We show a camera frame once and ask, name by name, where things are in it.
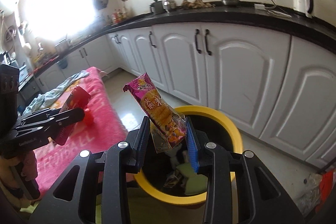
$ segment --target window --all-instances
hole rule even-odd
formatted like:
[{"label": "window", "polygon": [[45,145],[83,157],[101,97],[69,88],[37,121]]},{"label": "window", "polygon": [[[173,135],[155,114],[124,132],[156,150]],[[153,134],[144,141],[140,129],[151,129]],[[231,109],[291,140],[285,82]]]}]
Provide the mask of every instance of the window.
[{"label": "window", "polygon": [[85,29],[95,18],[92,0],[29,0],[34,35],[58,41]]}]

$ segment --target metal pot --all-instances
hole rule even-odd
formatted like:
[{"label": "metal pot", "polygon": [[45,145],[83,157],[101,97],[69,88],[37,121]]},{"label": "metal pot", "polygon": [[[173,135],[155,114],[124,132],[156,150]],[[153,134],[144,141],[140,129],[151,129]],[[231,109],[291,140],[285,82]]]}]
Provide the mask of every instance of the metal pot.
[{"label": "metal pot", "polygon": [[69,43],[67,39],[63,39],[60,43],[55,46],[55,49],[59,55],[65,53],[69,49]]},{"label": "metal pot", "polygon": [[175,0],[165,0],[163,2],[163,7],[167,12],[175,11],[176,10],[176,1]]}]

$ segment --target kitchen drawer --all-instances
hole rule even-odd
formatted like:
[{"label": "kitchen drawer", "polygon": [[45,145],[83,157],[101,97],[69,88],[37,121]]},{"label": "kitchen drawer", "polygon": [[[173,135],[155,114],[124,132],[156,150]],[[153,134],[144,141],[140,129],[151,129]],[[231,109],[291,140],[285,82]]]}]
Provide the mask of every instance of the kitchen drawer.
[{"label": "kitchen drawer", "polygon": [[35,93],[40,92],[40,89],[36,82],[32,80],[30,83],[26,84],[20,91],[22,97],[25,101],[29,100]]}]

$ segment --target tiled floor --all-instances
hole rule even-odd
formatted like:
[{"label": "tiled floor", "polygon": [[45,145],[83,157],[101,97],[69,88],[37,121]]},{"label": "tiled floor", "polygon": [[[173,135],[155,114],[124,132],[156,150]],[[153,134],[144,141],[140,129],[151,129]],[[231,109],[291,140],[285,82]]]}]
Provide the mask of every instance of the tiled floor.
[{"label": "tiled floor", "polygon": [[[129,92],[123,92],[124,85],[135,78],[128,72],[121,72],[105,81],[105,88],[108,93],[111,105],[117,111],[121,121],[128,131],[139,128],[144,111],[138,105],[136,100]],[[164,91],[159,91],[165,101],[172,107],[186,105],[185,102],[169,95]],[[259,143],[246,135],[242,135],[245,150],[252,150],[269,168],[274,176],[279,180],[284,189],[291,198],[296,198],[304,189],[303,180],[308,174],[315,172],[309,166],[306,166],[292,158],[279,153],[278,151]],[[201,219],[204,207],[200,211],[192,214],[194,220]]]}]

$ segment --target pink blanket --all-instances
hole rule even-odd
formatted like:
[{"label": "pink blanket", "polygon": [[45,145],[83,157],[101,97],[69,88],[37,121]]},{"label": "pink blanket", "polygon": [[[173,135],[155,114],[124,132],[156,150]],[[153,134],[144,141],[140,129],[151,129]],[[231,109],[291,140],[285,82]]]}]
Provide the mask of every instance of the pink blanket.
[{"label": "pink blanket", "polygon": [[80,151],[87,149],[97,153],[107,150],[115,143],[125,140],[128,133],[110,105],[99,76],[100,70],[91,67],[86,71],[90,73],[89,76],[71,85],[51,108],[62,107],[73,88],[80,85],[91,95],[88,108],[94,116],[94,124],[88,127],[83,122],[78,122],[65,145],[49,143],[34,151],[38,170],[36,181],[41,198]]}]

